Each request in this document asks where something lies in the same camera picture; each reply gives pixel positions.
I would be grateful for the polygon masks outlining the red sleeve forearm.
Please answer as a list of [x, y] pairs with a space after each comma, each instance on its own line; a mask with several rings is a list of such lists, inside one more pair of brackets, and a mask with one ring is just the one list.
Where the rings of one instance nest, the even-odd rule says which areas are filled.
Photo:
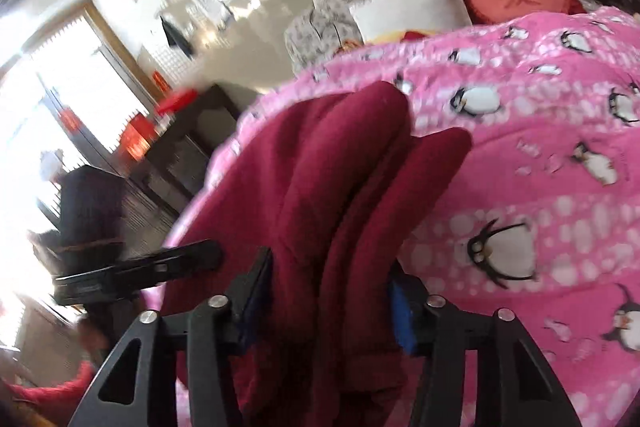
[[95, 376], [94, 365], [82, 362], [76, 377], [66, 383], [29, 388], [2, 379], [1, 390], [27, 426], [67, 426]]

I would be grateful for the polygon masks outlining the left hand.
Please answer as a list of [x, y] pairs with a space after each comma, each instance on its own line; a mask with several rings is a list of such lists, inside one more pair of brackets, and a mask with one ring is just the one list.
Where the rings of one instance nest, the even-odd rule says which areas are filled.
[[76, 333], [80, 347], [88, 355], [97, 357], [111, 351], [111, 340], [88, 314], [81, 315], [76, 323]]

